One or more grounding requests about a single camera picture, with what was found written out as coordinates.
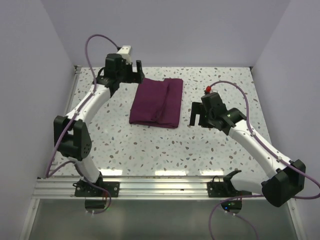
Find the purple surgical cloth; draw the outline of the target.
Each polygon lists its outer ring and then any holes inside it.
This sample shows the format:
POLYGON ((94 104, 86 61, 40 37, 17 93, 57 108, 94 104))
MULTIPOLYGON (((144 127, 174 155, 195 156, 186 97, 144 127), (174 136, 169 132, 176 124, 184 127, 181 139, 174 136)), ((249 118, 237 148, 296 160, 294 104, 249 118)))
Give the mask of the purple surgical cloth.
POLYGON ((180 78, 162 81, 145 78, 137 87, 129 123, 176 129, 180 123, 183 84, 180 78))

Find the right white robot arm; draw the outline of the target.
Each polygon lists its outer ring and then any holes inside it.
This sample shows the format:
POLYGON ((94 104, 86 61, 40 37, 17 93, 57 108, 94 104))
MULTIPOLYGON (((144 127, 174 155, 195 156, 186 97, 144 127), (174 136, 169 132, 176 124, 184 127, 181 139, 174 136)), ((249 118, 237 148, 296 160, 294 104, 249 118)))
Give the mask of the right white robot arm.
POLYGON ((275 207, 282 206, 304 189, 305 164, 291 160, 274 148, 253 127, 247 126, 246 116, 237 108, 227 109, 216 92, 201 97, 201 102, 193 102, 190 126, 195 125, 199 115, 199 126, 215 128, 240 144, 262 167, 266 177, 258 180, 246 177, 241 170, 233 170, 221 181, 207 183, 208 196, 235 197, 245 193, 263 195, 275 207))

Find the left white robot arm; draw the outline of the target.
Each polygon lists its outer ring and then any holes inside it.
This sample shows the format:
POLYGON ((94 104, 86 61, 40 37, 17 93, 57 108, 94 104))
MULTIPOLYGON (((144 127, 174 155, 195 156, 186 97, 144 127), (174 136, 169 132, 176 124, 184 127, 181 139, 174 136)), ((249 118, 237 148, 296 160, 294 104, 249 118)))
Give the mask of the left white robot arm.
POLYGON ((129 45, 120 47, 116 53, 109 53, 104 68, 95 76, 85 97, 66 116, 57 116, 53 121, 54 150, 75 164, 80 175, 88 182, 86 190, 92 196, 101 195, 104 184, 99 181, 101 172, 90 156, 92 141, 88 125, 121 83, 143 82, 145 76, 140 60, 136 61, 136 69, 133 71, 129 45))

